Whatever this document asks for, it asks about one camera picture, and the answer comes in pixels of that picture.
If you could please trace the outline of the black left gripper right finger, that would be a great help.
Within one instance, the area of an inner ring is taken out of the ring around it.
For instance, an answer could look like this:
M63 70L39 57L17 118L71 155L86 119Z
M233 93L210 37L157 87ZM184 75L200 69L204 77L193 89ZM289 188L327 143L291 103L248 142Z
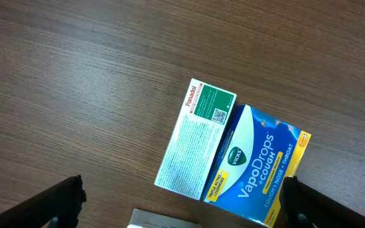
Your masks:
M365 216L305 185L297 177L283 179L279 202L276 227L365 228Z

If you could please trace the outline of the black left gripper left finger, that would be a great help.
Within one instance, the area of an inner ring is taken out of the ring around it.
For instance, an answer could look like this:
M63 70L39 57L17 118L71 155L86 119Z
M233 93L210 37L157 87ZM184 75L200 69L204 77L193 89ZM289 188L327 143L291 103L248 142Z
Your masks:
M69 177L26 201L0 213L0 227L76 228L87 201L80 175Z

